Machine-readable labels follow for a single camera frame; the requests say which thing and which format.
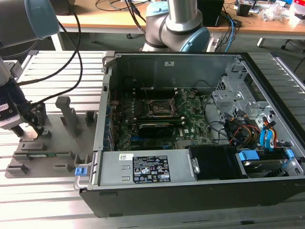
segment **wooden desk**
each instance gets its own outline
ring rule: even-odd
[[[91,40],[94,41],[94,33],[141,33],[135,26],[128,11],[102,11],[95,7],[96,0],[76,0],[75,11],[81,23],[82,32],[91,33]],[[242,21],[243,24],[237,32],[237,36],[261,38],[258,46],[263,44],[264,38],[278,39],[305,39],[305,26],[292,27],[289,20],[263,21],[258,14],[250,13],[248,17],[236,16],[233,5],[228,4],[234,0],[225,0],[225,8],[232,18]],[[118,8],[126,7],[124,2],[114,4]],[[108,3],[102,2],[100,8],[112,10]],[[141,15],[145,17],[147,4],[138,7]],[[73,16],[58,16],[59,21],[68,32],[77,32],[76,20]],[[145,28],[145,23],[139,19],[139,23]],[[211,40],[208,51],[213,51],[213,45],[228,30],[225,20],[220,21],[219,27],[209,27]],[[53,42],[56,50],[63,47],[60,36],[54,35]]]

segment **motherboard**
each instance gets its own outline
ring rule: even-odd
[[[213,143],[203,118],[205,95],[194,90],[134,90],[110,94],[109,150],[184,149]]]

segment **green circuit board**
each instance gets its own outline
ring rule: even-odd
[[[169,99],[137,99],[129,93],[118,95],[112,102],[114,150],[183,149],[189,145],[213,144],[203,118],[203,98],[185,89]],[[158,123],[165,125],[172,123],[172,134],[162,138],[142,137],[138,129],[141,122],[138,120],[147,117],[156,118]]]

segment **blue cap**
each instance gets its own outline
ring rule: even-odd
[[[55,11],[49,0],[24,0],[30,25],[36,37],[45,39],[59,31]]]
[[[183,44],[180,52],[201,52],[210,40],[210,32],[206,27],[197,30]]]
[[[241,161],[259,160],[259,156],[255,150],[243,150],[242,152],[238,153],[238,155]]]
[[[146,16],[156,16],[168,13],[168,4],[166,1],[150,3],[146,8]]]

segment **power supply label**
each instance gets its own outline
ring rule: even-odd
[[[132,163],[136,184],[171,181],[167,156],[136,156]]]

